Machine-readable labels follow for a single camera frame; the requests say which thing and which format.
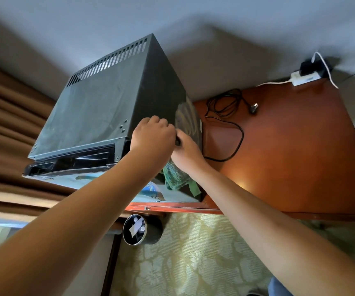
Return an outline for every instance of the white cable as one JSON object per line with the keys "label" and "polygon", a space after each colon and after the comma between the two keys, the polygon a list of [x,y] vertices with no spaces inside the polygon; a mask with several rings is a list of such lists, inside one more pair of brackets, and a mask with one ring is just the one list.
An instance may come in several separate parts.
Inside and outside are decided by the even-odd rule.
{"label": "white cable", "polygon": [[288,80],[288,81],[284,81],[284,82],[266,82],[266,83],[263,83],[263,84],[260,84],[260,85],[257,85],[256,87],[259,87],[261,85],[265,85],[265,84],[284,84],[284,83],[290,83],[291,82],[291,79]]}
{"label": "white cable", "polygon": [[329,76],[329,81],[331,82],[332,85],[335,86],[336,89],[339,89],[338,86],[336,86],[334,81],[332,80],[331,73],[328,69],[328,66],[327,66],[326,62],[324,61],[323,56],[319,52],[314,52],[313,57],[312,57],[312,63],[314,62],[314,59],[316,58],[316,54],[319,55],[320,59],[323,61],[324,66],[326,67],[326,70],[327,70],[328,76]]}

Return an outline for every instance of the hand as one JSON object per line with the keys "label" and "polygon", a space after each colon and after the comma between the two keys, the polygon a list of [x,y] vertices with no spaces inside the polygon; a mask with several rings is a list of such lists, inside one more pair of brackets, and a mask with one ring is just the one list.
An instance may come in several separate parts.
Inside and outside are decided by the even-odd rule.
{"label": "hand", "polygon": [[177,167],[194,179],[197,171],[210,166],[205,161],[194,140],[180,129],[177,129],[176,132],[177,137],[180,139],[181,146],[175,147],[172,154],[172,161]]}
{"label": "hand", "polygon": [[175,148],[176,130],[172,124],[158,116],[140,121],[132,133],[130,152],[140,152],[149,158],[158,171],[168,162]]}

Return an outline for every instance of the wall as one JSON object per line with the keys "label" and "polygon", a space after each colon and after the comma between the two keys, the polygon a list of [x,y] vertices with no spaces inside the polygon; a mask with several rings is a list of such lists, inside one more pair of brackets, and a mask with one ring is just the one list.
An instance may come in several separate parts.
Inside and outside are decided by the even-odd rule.
{"label": "wall", "polygon": [[[355,0],[0,0],[0,67],[57,98],[152,32],[194,100],[289,75],[316,50],[355,73]],[[341,94],[355,124],[355,80]]]}

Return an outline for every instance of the forearm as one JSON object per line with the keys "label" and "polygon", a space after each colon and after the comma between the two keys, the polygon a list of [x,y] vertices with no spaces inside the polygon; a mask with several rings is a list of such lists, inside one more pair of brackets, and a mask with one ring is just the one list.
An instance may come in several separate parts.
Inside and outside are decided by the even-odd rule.
{"label": "forearm", "polygon": [[151,160],[128,153],[2,244],[0,294],[62,293],[120,213],[158,172]]}
{"label": "forearm", "polygon": [[295,296],[355,294],[355,263],[327,240],[210,167],[192,177]]}

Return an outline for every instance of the black cylindrical container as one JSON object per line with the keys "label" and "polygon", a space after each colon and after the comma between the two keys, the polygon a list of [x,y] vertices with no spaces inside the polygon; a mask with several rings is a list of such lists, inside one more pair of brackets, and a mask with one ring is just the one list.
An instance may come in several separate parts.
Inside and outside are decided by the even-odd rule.
{"label": "black cylindrical container", "polygon": [[122,237],[129,245],[155,244],[162,235],[162,223],[154,216],[133,214],[122,228]]}

